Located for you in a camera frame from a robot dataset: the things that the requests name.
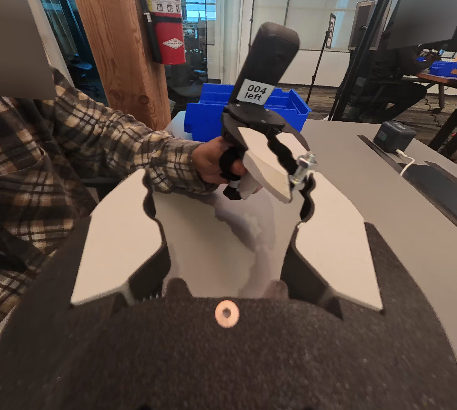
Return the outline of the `grey framed panel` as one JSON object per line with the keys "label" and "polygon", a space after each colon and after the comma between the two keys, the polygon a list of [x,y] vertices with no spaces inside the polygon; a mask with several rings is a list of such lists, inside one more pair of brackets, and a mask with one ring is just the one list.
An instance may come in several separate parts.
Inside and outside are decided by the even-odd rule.
{"label": "grey framed panel", "polygon": [[[363,35],[368,28],[368,24],[371,20],[374,12],[377,0],[369,0],[358,2],[356,5],[355,16],[351,28],[351,35],[348,44],[348,51],[354,51],[362,41]],[[378,49],[381,35],[384,31],[386,16],[383,15],[379,27],[376,29],[374,37],[371,41],[369,51],[376,51]]]}

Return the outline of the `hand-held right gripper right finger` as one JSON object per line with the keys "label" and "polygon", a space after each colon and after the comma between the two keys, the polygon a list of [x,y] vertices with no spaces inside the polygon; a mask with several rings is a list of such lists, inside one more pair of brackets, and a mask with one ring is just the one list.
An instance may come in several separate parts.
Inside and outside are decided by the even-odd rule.
{"label": "hand-held right gripper right finger", "polygon": [[321,173],[309,175],[280,279],[290,299],[340,311],[340,300],[383,310],[368,234],[354,204]]}

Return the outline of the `wooden pillar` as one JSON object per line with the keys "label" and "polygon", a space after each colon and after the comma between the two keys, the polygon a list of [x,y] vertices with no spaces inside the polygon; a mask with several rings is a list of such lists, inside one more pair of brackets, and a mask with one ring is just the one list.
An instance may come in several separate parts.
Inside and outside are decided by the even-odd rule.
{"label": "wooden pillar", "polygon": [[171,121],[164,65],[153,61],[139,0],[75,0],[109,106],[155,131]]}

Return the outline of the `black cube device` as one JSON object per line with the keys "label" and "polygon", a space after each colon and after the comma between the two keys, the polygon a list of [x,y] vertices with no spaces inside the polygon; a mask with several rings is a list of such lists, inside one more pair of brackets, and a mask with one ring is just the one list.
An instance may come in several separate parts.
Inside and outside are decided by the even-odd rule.
{"label": "black cube device", "polygon": [[404,152],[417,132],[399,121],[384,121],[376,133],[373,143],[386,153]]}

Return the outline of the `person's left hand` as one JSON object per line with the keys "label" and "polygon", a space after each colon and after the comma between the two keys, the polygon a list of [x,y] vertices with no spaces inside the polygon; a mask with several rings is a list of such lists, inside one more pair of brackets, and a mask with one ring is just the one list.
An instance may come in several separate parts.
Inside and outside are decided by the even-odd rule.
{"label": "person's left hand", "polygon": [[230,147],[222,137],[217,137],[200,144],[192,152],[191,162],[203,182],[217,185],[229,183],[221,176],[219,160]]}

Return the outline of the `steel bolt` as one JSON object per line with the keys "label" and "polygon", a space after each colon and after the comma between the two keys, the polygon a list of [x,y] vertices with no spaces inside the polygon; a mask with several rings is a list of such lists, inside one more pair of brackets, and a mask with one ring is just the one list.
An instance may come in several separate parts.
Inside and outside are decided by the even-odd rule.
{"label": "steel bolt", "polygon": [[308,151],[304,155],[298,156],[296,160],[297,168],[292,175],[299,175],[301,173],[306,174],[305,184],[307,183],[308,178],[312,173],[314,173],[314,169],[316,167],[316,155],[312,151]]}

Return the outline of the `black stand with marker board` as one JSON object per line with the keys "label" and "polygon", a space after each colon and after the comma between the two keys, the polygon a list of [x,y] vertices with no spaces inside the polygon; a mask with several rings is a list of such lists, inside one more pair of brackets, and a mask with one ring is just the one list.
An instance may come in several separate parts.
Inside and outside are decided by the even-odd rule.
{"label": "black stand with marker board", "polygon": [[313,91],[313,87],[315,85],[318,69],[320,67],[321,60],[323,57],[323,52],[325,51],[325,49],[330,49],[332,46],[335,23],[336,23],[336,15],[334,13],[331,13],[330,17],[329,17],[329,21],[328,21],[328,28],[324,35],[324,39],[323,39],[322,47],[319,52],[317,64],[316,64],[314,73],[312,75],[311,84],[308,89],[308,94],[307,94],[307,98],[306,98],[306,103],[308,105],[310,104],[310,98],[311,98],[311,94]]}

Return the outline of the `wooden top desk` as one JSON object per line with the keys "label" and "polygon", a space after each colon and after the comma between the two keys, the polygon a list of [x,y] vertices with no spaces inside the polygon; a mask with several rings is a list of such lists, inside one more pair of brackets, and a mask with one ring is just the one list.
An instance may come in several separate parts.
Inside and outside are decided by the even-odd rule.
{"label": "wooden top desk", "polygon": [[427,90],[434,86],[438,87],[438,106],[440,109],[445,107],[445,89],[447,87],[454,90],[457,89],[457,80],[454,77],[436,76],[426,72],[419,72],[416,77],[418,78],[418,83],[427,84]]}

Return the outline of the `black metal frame post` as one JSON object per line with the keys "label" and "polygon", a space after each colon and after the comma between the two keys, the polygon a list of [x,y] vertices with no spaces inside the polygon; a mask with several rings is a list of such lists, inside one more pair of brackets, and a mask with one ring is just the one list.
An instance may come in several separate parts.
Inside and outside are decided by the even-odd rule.
{"label": "black metal frame post", "polygon": [[356,84],[357,73],[366,58],[371,43],[376,35],[378,29],[380,29],[382,20],[387,12],[387,7],[390,0],[378,0],[374,6],[372,16],[368,22],[367,28],[365,29],[362,39],[359,42],[352,60],[350,60],[346,74],[344,76],[340,93],[335,97],[334,104],[328,116],[328,121],[340,121],[346,106],[349,102],[351,92]]}

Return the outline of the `person's plaid shirt torso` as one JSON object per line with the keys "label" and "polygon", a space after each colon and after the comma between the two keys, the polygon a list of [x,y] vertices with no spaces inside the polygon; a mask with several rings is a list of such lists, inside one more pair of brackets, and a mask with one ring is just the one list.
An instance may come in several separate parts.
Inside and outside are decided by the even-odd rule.
{"label": "person's plaid shirt torso", "polygon": [[1,326],[43,266],[95,208],[84,178],[127,176],[157,135],[50,67],[53,100],[1,97]]}

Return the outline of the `person's left forearm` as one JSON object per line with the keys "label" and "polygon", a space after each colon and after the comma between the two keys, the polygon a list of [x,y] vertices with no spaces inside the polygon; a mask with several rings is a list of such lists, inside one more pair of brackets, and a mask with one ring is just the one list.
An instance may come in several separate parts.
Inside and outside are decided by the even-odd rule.
{"label": "person's left forearm", "polygon": [[78,169],[82,178],[122,179],[144,169],[161,192],[179,188],[206,194],[219,186],[203,182],[191,162],[192,152],[202,142],[152,131],[132,116],[107,107],[91,114],[89,134],[81,144],[81,152],[87,152]]}

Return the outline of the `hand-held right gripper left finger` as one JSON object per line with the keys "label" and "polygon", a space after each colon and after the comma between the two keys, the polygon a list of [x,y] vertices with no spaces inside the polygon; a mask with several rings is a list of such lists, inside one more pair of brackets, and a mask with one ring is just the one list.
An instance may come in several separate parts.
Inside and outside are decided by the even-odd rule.
{"label": "hand-held right gripper left finger", "polygon": [[128,305],[161,297],[171,261],[149,181],[136,170],[91,213],[72,305],[113,294]]}

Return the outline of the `red fire extinguisher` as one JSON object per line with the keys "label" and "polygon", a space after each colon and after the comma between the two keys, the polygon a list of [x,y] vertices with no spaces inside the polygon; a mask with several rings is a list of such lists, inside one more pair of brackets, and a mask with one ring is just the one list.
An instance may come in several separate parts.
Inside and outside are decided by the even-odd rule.
{"label": "red fire extinguisher", "polygon": [[183,64],[186,58],[181,0],[145,1],[154,61],[164,65]]}

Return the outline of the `blue plastic bin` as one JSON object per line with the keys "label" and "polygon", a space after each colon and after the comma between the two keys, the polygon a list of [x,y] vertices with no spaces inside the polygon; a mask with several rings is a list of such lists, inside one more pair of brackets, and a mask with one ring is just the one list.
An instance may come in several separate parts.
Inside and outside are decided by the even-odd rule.
{"label": "blue plastic bin", "polygon": [[[188,103],[186,106],[184,132],[200,142],[208,142],[220,136],[221,114],[232,91],[233,85],[203,84],[199,102]],[[275,88],[264,106],[281,115],[298,132],[302,130],[311,112],[308,104],[294,89],[285,92]]]}
{"label": "blue plastic bin", "polygon": [[429,67],[429,74],[433,76],[442,76],[448,78],[457,77],[456,61],[435,61]]}

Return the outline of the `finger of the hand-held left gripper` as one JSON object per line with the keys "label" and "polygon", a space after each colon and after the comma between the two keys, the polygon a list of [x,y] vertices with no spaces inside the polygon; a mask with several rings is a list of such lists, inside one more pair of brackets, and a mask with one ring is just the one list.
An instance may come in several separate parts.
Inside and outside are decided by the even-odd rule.
{"label": "finger of the hand-held left gripper", "polygon": [[283,128],[283,131],[278,134],[278,141],[291,153],[307,153],[310,150],[303,135],[291,126]]}
{"label": "finger of the hand-held left gripper", "polygon": [[245,147],[242,162],[249,175],[277,200],[290,203],[290,177],[298,168],[297,131],[293,127],[285,127],[269,139],[249,127],[238,127],[237,130]]}

